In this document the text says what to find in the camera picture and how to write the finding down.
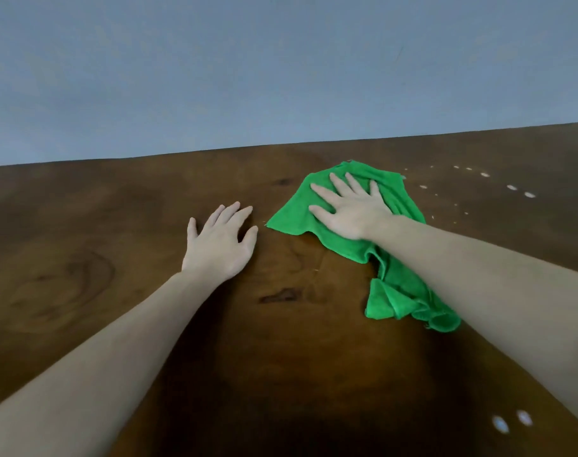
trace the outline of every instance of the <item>green cloth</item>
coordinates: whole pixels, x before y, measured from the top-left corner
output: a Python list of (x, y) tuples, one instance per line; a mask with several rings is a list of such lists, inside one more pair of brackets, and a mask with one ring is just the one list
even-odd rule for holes
[(307, 231), (314, 233), (322, 244), (330, 250), (359, 263), (367, 263), (373, 255), (380, 262), (378, 277), (372, 279), (365, 315), (372, 319), (406, 315), (425, 321), (429, 327), (440, 332), (456, 330), (460, 318), (422, 282), (414, 272), (389, 253), (369, 241), (351, 241), (331, 232), (308, 210), (308, 205), (320, 205), (330, 212), (333, 208), (321, 199), (311, 188), (316, 183), (332, 191), (335, 190), (329, 174), (333, 172), (345, 179), (350, 172), (369, 191), (369, 180), (375, 180), (384, 202), (395, 215), (404, 215), (424, 223), (424, 215), (409, 198), (403, 179), (398, 173), (378, 170), (361, 162), (342, 162), (328, 170), (310, 173), (297, 192), (283, 208), (270, 218), (267, 226), (285, 234), (298, 236)]

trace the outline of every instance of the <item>blue wall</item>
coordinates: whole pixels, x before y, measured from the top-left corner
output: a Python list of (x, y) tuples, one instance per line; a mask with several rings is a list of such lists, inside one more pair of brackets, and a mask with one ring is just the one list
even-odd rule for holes
[(0, 0), (0, 164), (578, 121), (578, 0)]

